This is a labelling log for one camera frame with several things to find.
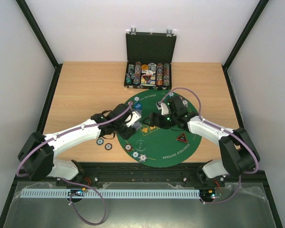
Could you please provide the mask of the teal poker chip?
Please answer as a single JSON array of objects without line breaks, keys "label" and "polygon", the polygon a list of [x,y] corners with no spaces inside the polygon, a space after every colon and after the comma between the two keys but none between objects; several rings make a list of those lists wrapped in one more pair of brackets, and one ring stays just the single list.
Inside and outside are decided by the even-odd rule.
[{"label": "teal poker chip", "polygon": [[98,138],[96,141],[97,145],[103,145],[103,143],[104,143],[104,140],[102,138]]}]

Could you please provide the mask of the grey chips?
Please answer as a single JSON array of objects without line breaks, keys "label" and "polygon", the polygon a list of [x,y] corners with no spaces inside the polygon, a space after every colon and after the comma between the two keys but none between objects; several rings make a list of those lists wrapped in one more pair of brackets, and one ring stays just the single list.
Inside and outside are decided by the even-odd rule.
[{"label": "grey chips", "polygon": [[188,101],[187,101],[187,100],[183,100],[182,103],[183,103],[183,105],[184,105],[185,107],[188,106]]}]

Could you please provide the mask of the blue patterned card deck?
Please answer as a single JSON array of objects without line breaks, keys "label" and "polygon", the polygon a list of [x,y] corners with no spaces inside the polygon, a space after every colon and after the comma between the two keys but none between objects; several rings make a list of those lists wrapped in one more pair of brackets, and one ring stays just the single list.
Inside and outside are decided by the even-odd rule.
[{"label": "blue patterned card deck", "polygon": [[137,122],[137,123],[134,123],[133,125],[132,125],[132,127],[134,128],[134,129],[139,129],[139,128],[141,128],[141,126],[142,126],[142,124],[140,123],[140,122]]}]

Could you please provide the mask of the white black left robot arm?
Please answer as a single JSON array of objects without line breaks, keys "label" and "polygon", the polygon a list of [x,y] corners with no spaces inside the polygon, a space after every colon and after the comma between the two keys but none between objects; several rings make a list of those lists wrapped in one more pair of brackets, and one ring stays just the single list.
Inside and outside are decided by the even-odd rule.
[{"label": "white black left robot arm", "polygon": [[16,175],[40,181],[46,177],[73,180],[82,172],[76,161],[58,158],[62,152],[89,140],[98,140],[113,133],[129,139],[136,133],[135,125],[141,114],[132,109],[132,102],[119,104],[113,110],[92,115],[89,119],[66,130],[43,135],[32,133],[18,154]]}]

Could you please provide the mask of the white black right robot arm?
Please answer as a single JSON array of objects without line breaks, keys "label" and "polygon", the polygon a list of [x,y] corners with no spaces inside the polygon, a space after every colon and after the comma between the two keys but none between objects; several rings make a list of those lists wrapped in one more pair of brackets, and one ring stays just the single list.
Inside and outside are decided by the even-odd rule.
[{"label": "white black right robot arm", "polygon": [[221,158],[207,162],[198,173],[198,182],[210,185],[217,176],[239,177],[241,174],[257,172],[260,157],[248,134],[243,128],[230,129],[189,111],[179,96],[170,97],[166,102],[159,101],[158,112],[150,113],[143,119],[148,126],[170,129],[174,126],[192,134],[197,134],[219,147]]}]

